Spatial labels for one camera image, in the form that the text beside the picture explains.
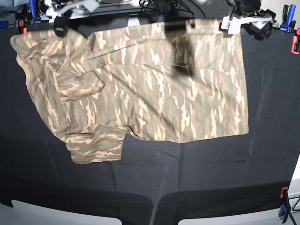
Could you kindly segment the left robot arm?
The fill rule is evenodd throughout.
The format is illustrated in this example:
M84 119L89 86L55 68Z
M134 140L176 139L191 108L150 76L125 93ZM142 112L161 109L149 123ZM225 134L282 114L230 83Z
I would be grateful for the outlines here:
M271 36L273 27L278 28L276 14L267 9L261 9L260 0L229 0L232 11L223 17L220 30L228 35L238 35L244 29L257 40Z

